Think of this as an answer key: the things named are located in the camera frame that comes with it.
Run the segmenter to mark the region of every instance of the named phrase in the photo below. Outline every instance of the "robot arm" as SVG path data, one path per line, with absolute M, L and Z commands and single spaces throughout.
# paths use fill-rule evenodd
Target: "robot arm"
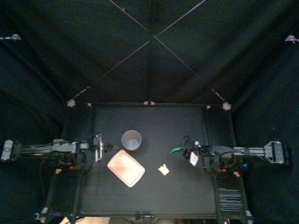
M 192 161 L 192 155 L 201 159 L 201 166 L 216 174 L 241 172 L 248 163 L 288 165 L 286 147 L 278 141 L 270 142 L 263 148 L 204 146 L 188 136 L 183 147 L 175 147 L 171 154 L 183 151 L 183 156 Z
M 80 170 L 87 163 L 92 164 L 92 159 L 87 157 L 93 157 L 95 153 L 97 162 L 103 158 L 103 152 L 112 148 L 113 145 L 101 142 L 100 134 L 93 136 L 91 143 L 71 143 L 57 139 L 48 144 L 24 145 L 5 140 L 0 162 L 12 162 L 20 157 L 36 157 L 56 168 Z

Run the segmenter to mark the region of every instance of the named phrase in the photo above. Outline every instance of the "black tabletop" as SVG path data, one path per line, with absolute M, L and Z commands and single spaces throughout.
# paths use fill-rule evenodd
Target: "black tabletop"
M 213 114 L 207 118 L 207 111 L 203 111 L 205 109 L 199 107 L 100 107 L 93 108 L 92 113 L 73 113 L 79 119 L 69 119 L 64 138 L 77 140 L 76 135 L 100 132 L 103 141 L 117 146 L 87 174 L 80 197 L 81 215 L 215 216 L 211 176 L 201 164 L 192 166 L 180 152 L 169 155 L 171 148 L 183 145 L 184 136 L 201 144 L 231 142 L 229 118 L 223 109 L 211 110 L 219 115 L 217 119 L 212 118 Z M 85 123 L 84 133 L 79 131 L 84 123 L 80 119 L 91 123 L 91 126 Z M 127 130 L 136 130 L 143 137 L 140 148 L 127 150 L 144 167 L 144 176 L 133 187 L 127 187 L 107 167 L 109 159 L 124 149 L 121 136 Z M 163 164 L 169 169 L 165 176 L 157 170 Z

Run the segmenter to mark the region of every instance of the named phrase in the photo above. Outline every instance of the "white cup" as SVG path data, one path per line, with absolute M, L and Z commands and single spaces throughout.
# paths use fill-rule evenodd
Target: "white cup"
M 128 130 L 121 136 L 121 144 L 129 151 L 135 151 L 141 144 L 141 135 L 135 130 Z

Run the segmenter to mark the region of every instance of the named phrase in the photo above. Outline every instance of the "black fabric wall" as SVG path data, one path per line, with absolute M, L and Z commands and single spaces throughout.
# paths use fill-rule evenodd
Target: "black fabric wall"
M 116 2 L 148 27 L 148 1 Z M 199 2 L 156 1 L 152 32 Z M 259 223 L 298 223 L 299 45 L 284 42 L 299 18 L 298 1 L 205 1 L 160 37 L 199 77 L 153 42 L 100 81 L 153 40 L 109 1 L 9 0 L 0 7 L 0 36 L 23 38 L 0 42 L 0 145 L 7 138 L 41 144 L 60 137 L 65 101 L 88 85 L 84 102 L 219 103 L 215 87 L 232 102 L 237 144 L 279 140 L 292 150 L 292 169 L 252 167 L 251 211 Z M 39 211 L 39 175 L 35 162 L 0 166 L 0 222 Z
M 279 45 L 236 101 L 239 145 L 282 141 L 292 152 L 291 167 L 255 165 L 245 177 L 248 204 L 259 223 L 299 222 L 298 61 L 299 45 Z
M 15 29 L 1 13 L 0 21 L 1 37 L 12 36 Z M 29 46 L 0 42 L 0 149 L 7 139 L 45 144 L 60 138 L 64 116 L 61 98 Z M 0 164 L 0 223 L 35 223 L 51 173 L 35 160 Z

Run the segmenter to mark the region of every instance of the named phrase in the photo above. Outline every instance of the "light fixture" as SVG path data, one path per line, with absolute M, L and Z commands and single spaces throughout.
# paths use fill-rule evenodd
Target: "light fixture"
M 8 39 L 12 39 L 12 40 L 21 40 L 20 35 L 19 35 L 19 34 L 13 34 L 12 37 L 0 38 L 0 41 L 1 41 L 1 40 L 8 40 Z
M 286 41 L 286 42 L 294 42 L 294 44 L 295 44 L 295 42 L 299 42 L 299 39 L 298 39 L 294 35 L 290 35 L 290 36 L 286 38 L 284 41 Z

